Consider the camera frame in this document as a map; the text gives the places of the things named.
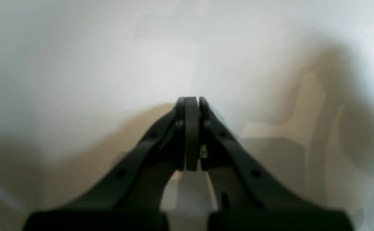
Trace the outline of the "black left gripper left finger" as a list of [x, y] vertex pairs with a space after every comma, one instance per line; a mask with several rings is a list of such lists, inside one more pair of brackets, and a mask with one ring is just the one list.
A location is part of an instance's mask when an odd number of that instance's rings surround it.
[[160, 203], [176, 171], [196, 171], [200, 110], [195, 97], [176, 106], [95, 186], [66, 205], [33, 213], [25, 231], [168, 231]]

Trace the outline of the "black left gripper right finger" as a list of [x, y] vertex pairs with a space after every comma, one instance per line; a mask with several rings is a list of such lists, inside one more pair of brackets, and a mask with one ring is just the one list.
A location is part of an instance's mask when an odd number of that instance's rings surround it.
[[308, 202], [278, 182], [240, 145], [199, 98], [201, 167], [212, 183], [218, 211], [209, 215], [209, 231], [352, 231], [341, 210]]

